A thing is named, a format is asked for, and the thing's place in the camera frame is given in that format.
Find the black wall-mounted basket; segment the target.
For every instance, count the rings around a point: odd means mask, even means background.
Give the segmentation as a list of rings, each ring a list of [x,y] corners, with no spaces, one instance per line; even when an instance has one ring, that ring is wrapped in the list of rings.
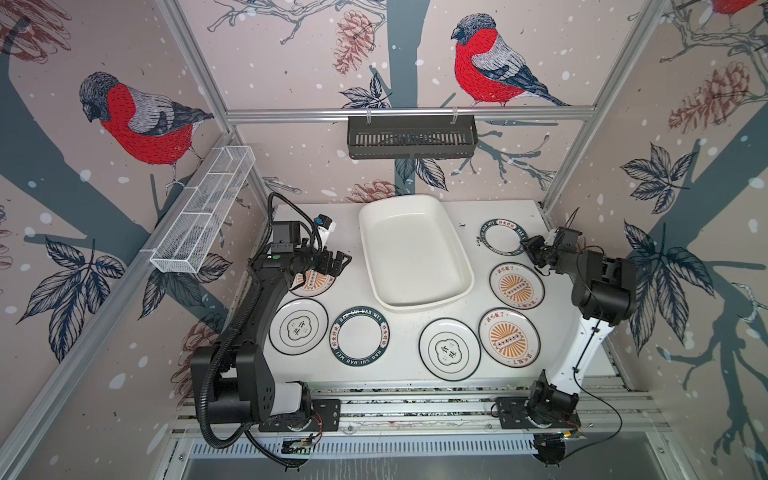
[[[471,115],[351,117],[348,154],[354,160],[460,159],[478,144]]]

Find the white plastic bin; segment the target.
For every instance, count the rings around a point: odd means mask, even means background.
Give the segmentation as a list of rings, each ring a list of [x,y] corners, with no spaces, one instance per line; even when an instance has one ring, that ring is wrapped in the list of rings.
[[[371,288],[386,309],[437,308],[473,289],[469,258],[438,199],[406,195],[377,200],[363,206],[358,219]]]

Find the white flower plate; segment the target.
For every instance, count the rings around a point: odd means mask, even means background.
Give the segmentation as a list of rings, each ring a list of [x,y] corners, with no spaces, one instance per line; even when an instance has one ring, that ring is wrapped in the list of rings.
[[[467,380],[480,365],[480,342],[474,332],[457,319],[431,321],[421,331],[418,347],[424,366],[443,381]]]
[[[269,340],[283,355],[303,355],[318,346],[328,328],[326,308],[316,300],[301,298],[278,309],[269,328]]]

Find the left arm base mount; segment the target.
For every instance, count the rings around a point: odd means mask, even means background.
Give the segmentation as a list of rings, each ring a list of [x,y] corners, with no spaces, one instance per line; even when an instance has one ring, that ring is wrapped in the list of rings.
[[[258,426],[263,433],[336,432],[339,428],[341,401],[312,400],[311,407],[291,414],[271,417]]]

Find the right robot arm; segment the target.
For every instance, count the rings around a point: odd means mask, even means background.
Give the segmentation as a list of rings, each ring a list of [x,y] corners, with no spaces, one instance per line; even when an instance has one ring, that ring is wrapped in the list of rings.
[[[565,226],[521,243],[533,265],[567,275],[573,282],[571,303],[579,312],[574,342],[554,372],[543,370],[526,402],[528,418],[540,426],[575,424],[586,369],[602,342],[637,308],[636,265],[610,258],[596,246],[580,247],[582,233]]]

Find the orange sunburst plate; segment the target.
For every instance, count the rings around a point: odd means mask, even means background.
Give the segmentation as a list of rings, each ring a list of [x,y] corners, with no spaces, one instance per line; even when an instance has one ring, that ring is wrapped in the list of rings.
[[[489,274],[489,285],[499,301],[517,310],[536,308],[545,298],[545,286],[540,276],[516,262],[495,266]]]
[[[308,270],[295,276],[289,292],[303,298],[312,298],[328,291],[334,284],[335,278]]]
[[[536,327],[525,315],[509,308],[487,311],[479,321],[478,337],[493,360],[510,368],[532,365],[541,352]]]

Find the white flower plate left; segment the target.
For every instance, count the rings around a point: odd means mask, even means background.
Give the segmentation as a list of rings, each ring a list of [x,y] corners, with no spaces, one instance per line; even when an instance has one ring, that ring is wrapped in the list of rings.
[[[303,355],[318,346],[328,328],[326,308],[316,300],[301,298],[278,309],[269,328],[269,340],[283,355]]]

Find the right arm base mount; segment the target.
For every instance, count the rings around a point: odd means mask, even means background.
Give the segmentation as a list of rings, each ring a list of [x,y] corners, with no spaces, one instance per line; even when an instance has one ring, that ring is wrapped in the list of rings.
[[[575,410],[567,411],[551,403],[532,404],[523,397],[499,397],[492,411],[504,430],[576,430],[581,421]]]

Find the horizontal aluminium frame bar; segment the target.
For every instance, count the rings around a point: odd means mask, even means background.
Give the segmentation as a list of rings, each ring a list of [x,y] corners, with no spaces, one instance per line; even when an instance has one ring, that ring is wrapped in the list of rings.
[[[592,106],[447,107],[390,109],[280,109],[231,110],[225,119],[232,125],[265,123],[312,123],[346,121],[352,117],[474,116],[476,120],[579,120],[591,119]]]

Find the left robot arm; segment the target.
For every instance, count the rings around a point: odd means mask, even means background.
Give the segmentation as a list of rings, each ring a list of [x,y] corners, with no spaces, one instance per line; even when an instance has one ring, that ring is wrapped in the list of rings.
[[[213,344],[197,348],[190,361],[196,417],[208,442],[219,448],[226,442],[214,434],[215,425],[236,424],[238,437],[273,421],[297,427],[312,421],[307,384],[274,378],[265,358],[269,329],[298,275],[313,270],[337,277],[351,260],[341,251],[313,253],[306,246],[249,260],[252,284],[243,302]]]

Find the white flower plate centre right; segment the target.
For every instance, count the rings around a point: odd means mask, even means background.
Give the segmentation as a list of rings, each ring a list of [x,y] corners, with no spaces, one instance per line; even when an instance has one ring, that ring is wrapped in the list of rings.
[[[480,342],[474,332],[457,319],[431,321],[421,331],[418,347],[424,366],[443,381],[467,380],[480,365]]]

